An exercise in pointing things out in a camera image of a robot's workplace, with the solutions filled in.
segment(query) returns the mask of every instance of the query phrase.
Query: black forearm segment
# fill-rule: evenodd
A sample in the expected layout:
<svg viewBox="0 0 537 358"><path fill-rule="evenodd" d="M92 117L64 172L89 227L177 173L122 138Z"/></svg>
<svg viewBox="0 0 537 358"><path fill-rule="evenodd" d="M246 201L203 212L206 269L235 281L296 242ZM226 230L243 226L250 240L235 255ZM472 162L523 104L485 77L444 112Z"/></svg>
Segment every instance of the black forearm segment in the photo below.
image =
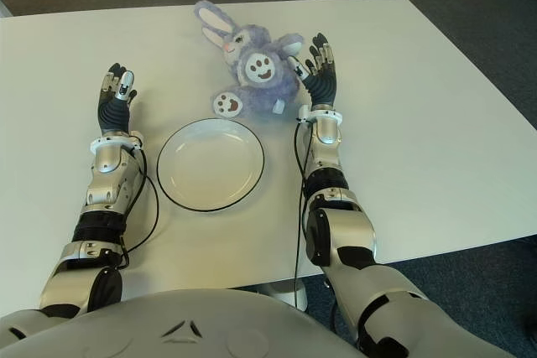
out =
<svg viewBox="0 0 537 358"><path fill-rule="evenodd" d="M335 168L313 171L305 181L305 197L308 200L315 192L326 188L349 189L343 172Z"/></svg>

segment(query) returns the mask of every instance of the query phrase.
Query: white plate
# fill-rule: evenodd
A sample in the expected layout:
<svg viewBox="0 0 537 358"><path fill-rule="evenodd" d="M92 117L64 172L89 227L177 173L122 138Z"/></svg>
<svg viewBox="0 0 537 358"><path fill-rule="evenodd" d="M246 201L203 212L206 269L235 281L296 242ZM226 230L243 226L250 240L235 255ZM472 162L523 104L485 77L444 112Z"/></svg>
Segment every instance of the white plate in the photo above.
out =
<svg viewBox="0 0 537 358"><path fill-rule="evenodd" d="M214 211L250 193L263 166L263 147L247 127L225 119L203 119L182 127L166 141L157 177L177 205Z"/></svg>

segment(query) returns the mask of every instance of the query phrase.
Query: bunny face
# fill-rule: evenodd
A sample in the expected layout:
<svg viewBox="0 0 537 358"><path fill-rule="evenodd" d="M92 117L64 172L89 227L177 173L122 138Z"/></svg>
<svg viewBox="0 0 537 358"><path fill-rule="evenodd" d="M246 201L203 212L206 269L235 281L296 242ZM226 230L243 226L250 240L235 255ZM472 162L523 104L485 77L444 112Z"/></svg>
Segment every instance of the bunny face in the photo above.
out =
<svg viewBox="0 0 537 358"><path fill-rule="evenodd" d="M228 65L233 65L238 61L242 49L252 43L252 36L246 29L241 29L236 34L227 35L224 38L224 60Z"/></svg>
<svg viewBox="0 0 537 358"><path fill-rule="evenodd" d="M246 60L246 77L254 83L264 83L274 77L274 61L266 54L253 53Z"/></svg>

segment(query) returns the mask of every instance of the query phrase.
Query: pink inner ear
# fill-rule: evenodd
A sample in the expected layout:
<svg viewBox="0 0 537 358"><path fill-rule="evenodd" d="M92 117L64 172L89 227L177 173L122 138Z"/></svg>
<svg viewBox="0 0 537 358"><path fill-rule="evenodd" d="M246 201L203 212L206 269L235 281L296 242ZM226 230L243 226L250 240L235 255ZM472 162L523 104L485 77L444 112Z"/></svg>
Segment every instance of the pink inner ear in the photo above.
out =
<svg viewBox="0 0 537 358"><path fill-rule="evenodd" d="M233 31L233 27L229 23L226 23L226 21L220 18L217 14L206 8L200 10L200 18L214 29L220 29L226 33L231 33Z"/></svg>
<svg viewBox="0 0 537 358"><path fill-rule="evenodd" d="M201 29L201 31L214 45L219 46L219 47L222 47L224 45L224 40L222 39L222 37L218 35L217 33L215 33L214 31L207 29L205 27Z"/></svg>

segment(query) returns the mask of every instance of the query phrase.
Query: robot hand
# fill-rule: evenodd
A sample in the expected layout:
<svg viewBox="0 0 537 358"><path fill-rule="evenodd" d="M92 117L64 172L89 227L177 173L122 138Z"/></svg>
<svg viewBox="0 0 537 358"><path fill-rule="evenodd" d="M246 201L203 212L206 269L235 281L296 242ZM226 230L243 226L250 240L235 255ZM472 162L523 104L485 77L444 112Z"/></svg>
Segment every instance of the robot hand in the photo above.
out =
<svg viewBox="0 0 537 358"><path fill-rule="evenodd" d="M310 52L315 64L309 59L305 62L309 70L294 56L290 56L287 60L311 94L311 109L331 109L334 106L337 86L334 55L328 40L321 33L313 38L313 45L310 46Z"/></svg>
<svg viewBox="0 0 537 358"><path fill-rule="evenodd" d="M136 96L133 90L134 74L119 63L105 74L99 95L97 117L102 134L106 132L128 133L129 106Z"/></svg>

